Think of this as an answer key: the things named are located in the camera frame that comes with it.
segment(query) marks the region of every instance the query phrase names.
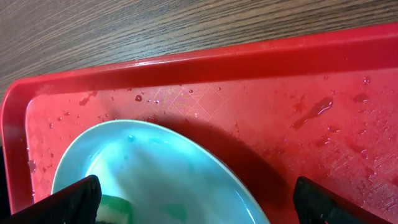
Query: bowl rim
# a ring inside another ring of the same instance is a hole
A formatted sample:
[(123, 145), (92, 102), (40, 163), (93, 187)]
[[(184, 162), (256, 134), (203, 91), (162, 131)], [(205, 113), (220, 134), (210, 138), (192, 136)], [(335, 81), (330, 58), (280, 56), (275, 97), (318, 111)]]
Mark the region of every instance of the bowl rim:
[(53, 179), (53, 182), (52, 182), (51, 194), (54, 194), (54, 183), (55, 183), (56, 180), (57, 180), (57, 173), (58, 173), (58, 170), (59, 170), (59, 168), (60, 168), (60, 165), (61, 165), (62, 162), (63, 162), (63, 159), (64, 159), (64, 157), (65, 157), (65, 154), (67, 154), (67, 152), (68, 152), (68, 151), (70, 150), (70, 148), (74, 145), (74, 143), (77, 142), (77, 140), (79, 140), (80, 138), (82, 138), (86, 133), (92, 131), (93, 129), (98, 128), (98, 127), (100, 127), (100, 126), (107, 125), (107, 124), (112, 124), (112, 123), (134, 123), (134, 124), (138, 123), (138, 124), (144, 124), (144, 125), (152, 126), (152, 127), (154, 127), (154, 128), (158, 128), (158, 129), (161, 129), (161, 130), (163, 130), (163, 131), (166, 131), (166, 132), (169, 132), (169, 133), (171, 133), (171, 134), (174, 134), (174, 135), (176, 135), (176, 136), (182, 138), (183, 140), (189, 142), (190, 144), (192, 144), (193, 146), (195, 146), (197, 149), (201, 150), (201, 152), (205, 153), (205, 155), (207, 155), (210, 159), (212, 159), (213, 161), (215, 161), (215, 162), (216, 162), (216, 163), (217, 163), (217, 164), (218, 164), (218, 165), (219, 165), (219, 166), (220, 166), (220, 167), (221, 167), (221, 168), (222, 168), (222, 169), (223, 169), (223, 170), (224, 170), (224, 171), (225, 171), (225, 172), (226, 172), (226, 173), (239, 185), (239, 186), (240, 186), (240, 188), (243, 190), (243, 192), (249, 197), (250, 201), (251, 201), (252, 204), (255, 206), (255, 208), (256, 208), (257, 210), (260, 211), (260, 214), (261, 214), (261, 216), (263, 217), (263, 219), (264, 219), (266, 222), (270, 223), (269, 220), (268, 220), (268, 218), (267, 218), (267, 216), (266, 216), (266, 214), (264, 213), (264, 211), (262, 210), (262, 208), (260, 207), (260, 205), (257, 203), (256, 199), (254, 199), (254, 197), (251, 195), (250, 191), (246, 188), (246, 186), (245, 186), (245, 185), (241, 182), (241, 180), (233, 173), (233, 171), (232, 171), (226, 164), (224, 164), (224, 162), (222, 162), (221, 160), (219, 160), (219, 159), (218, 159), (215, 155), (213, 155), (210, 151), (206, 150), (204, 147), (201, 147), (199, 144), (195, 143), (195, 142), (192, 141), (191, 139), (189, 139), (189, 138), (187, 138), (187, 137), (185, 137), (185, 136), (183, 136), (183, 135), (181, 135), (181, 134), (179, 134), (179, 133), (177, 133), (177, 132), (175, 132), (175, 131), (173, 131), (173, 130), (171, 130), (171, 129), (169, 129), (169, 128), (165, 128), (165, 127), (163, 127), (163, 126), (161, 126), (161, 125), (154, 124), (154, 123), (150, 123), (150, 122), (147, 122), (147, 121), (138, 121), (138, 120), (134, 120), (134, 119), (115, 119), (115, 120), (112, 120), (112, 121), (102, 122), (102, 123), (100, 123), (100, 124), (96, 124), (96, 125), (94, 125), (94, 126), (88, 128), (86, 131), (83, 131), (81, 134), (79, 134), (79, 136), (77, 136), (77, 137), (72, 141), (72, 143), (70, 143), (70, 145), (68, 146), (67, 150), (63, 153), (63, 155), (62, 155), (62, 157), (61, 157), (61, 159), (60, 159), (60, 162), (58, 163), (57, 170), (55, 171), (54, 179)]

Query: wood grain surface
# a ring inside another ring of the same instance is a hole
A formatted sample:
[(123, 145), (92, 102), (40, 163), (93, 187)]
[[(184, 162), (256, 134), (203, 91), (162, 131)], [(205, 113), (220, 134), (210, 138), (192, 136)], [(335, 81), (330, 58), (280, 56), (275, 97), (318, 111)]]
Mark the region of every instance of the wood grain surface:
[(394, 21), (396, 0), (1, 0), (0, 96), (31, 75)]

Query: plastic tray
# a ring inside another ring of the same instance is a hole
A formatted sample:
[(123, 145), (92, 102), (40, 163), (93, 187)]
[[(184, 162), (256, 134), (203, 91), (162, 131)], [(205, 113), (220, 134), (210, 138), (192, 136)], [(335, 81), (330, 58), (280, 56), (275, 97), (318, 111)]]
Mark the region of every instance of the plastic tray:
[(1, 111), (11, 210), (84, 130), (141, 119), (219, 157), (272, 223), (298, 222), (300, 175), (396, 222), (397, 97), (398, 23), (24, 78)]

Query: green sponge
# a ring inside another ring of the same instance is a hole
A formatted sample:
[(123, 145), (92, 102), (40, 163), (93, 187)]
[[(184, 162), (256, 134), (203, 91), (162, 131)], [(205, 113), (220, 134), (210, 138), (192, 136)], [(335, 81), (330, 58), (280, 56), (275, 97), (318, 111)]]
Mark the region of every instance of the green sponge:
[(132, 224), (131, 203), (123, 198), (102, 195), (95, 223)]

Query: water droplet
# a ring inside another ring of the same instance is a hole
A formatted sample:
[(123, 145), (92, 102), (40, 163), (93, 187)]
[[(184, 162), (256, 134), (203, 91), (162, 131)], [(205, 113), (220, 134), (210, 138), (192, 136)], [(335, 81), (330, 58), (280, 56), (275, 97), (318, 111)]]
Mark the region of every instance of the water droplet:
[(371, 168), (365, 167), (366, 171), (366, 178), (368, 181), (372, 182), (373, 177), (376, 175), (376, 172), (374, 172)]
[(366, 94), (360, 93), (354, 97), (355, 103), (366, 103), (369, 101), (369, 98)]
[(316, 103), (310, 112), (308, 112), (306, 115), (298, 119), (292, 127), (294, 129), (301, 128), (309, 119), (316, 118), (320, 116), (322, 113), (325, 111), (329, 110), (333, 106), (333, 98), (332, 97), (325, 97), (318, 103)]
[(282, 156), (283, 154), (285, 154), (285, 149), (281, 149), (281, 148), (277, 148), (278, 149), (278, 155)]
[(129, 136), (128, 137), (129, 142), (133, 142), (134, 140), (136, 140), (135, 136)]
[(141, 95), (137, 95), (136, 96), (136, 101), (141, 102), (141, 100), (142, 100), (142, 96)]
[(80, 106), (86, 105), (86, 104), (89, 102), (90, 97), (91, 97), (91, 96), (95, 97), (97, 94), (98, 94), (98, 91), (93, 91), (93, 92), (90, 93), (86, 98), (84, 98), (84, 99), (82, 99), (81, 101), (79, 101), (79, 105), (80, 105)]
[(154, 122), (157, 122), (157, 115), (154, 114), (152, 117), (153, 117), (153, 119), (154, 119)]
[(365, 85), (369, 84), (370, 82), (371, 82), (371, 77), (366, 76), (366, 77), (363, 78), (363, 83), (364, 83)]
[(359, 135), (362, 135), (362, 134), (365, 134), (365, 133), (366, 133), (366, 130), (364, 130), (364, 129), (358, 131)]
[(337, 133), (337, 132), (341, 131), (341, 129), (336, 126), (331, 125), (331, 126), (329, 126), (328, 131), (330, 133)]
[(326, 144), (329, 144), (330, 138), (328, 136), (323, 136), (321, 139), (317, 140), (315, 145), (316, 147), (322, 147)]
[(368, 159), (368, 156), (366, 155), (366, 149), (364, 147), (356, 145), (349, 138), (346, 138), (346, 144), (352, 151), (359, 153), (364, 159)]
[(29, 170), (30, 170), (31, 173), (36, 172), (36, 163), (35, 163), (35, 161), (30, 160), (28, 162), (28, 166), (29, 166)]

